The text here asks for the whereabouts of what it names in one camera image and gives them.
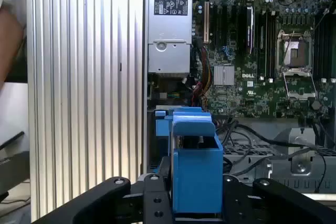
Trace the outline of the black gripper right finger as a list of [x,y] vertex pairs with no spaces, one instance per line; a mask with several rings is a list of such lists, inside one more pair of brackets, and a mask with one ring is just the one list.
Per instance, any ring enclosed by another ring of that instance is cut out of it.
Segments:
[[275,180],[223,176],[224,223],[335,223],[335,210]]

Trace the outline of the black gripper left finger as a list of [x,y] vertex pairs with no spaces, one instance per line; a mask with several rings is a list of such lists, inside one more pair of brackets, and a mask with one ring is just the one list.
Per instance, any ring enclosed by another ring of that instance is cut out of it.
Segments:
[[112,177],[46,214],[36,223],[173,223],[166,182],[171,159],[164,156],[157,173],[132,184]]

